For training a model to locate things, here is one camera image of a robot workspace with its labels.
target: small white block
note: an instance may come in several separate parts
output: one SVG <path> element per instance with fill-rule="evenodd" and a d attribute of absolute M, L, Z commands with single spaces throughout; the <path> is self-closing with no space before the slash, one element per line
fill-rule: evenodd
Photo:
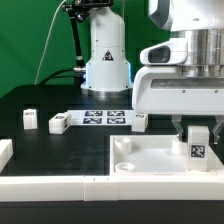
<path fill-rule="evenodd" d="M 209 130 L 206 126 L 188 127 L 188 144 L 209 144 Z"/>
<path fill-rule="evenodd" d="M 132 120 L 132 131 L 145 132 L 148 125 L 148 114 L 136 114 Z"/>
<path fill-rule="evenodd" d="M 49 121 L 49 132 L 51 134 L 63 134 L 71 125 L 71 114 L 58 113 Z"/>
<path fill-rule="evenodd" d="M 37 129 L 37 110 L 28 109 L 23 111 L 24 129 Z"/>
<path fill-rule="evenodd" d="M 4 169 L 13 155 L 12 140 L 3 139 L 0 141 L 0 172 Z"/>

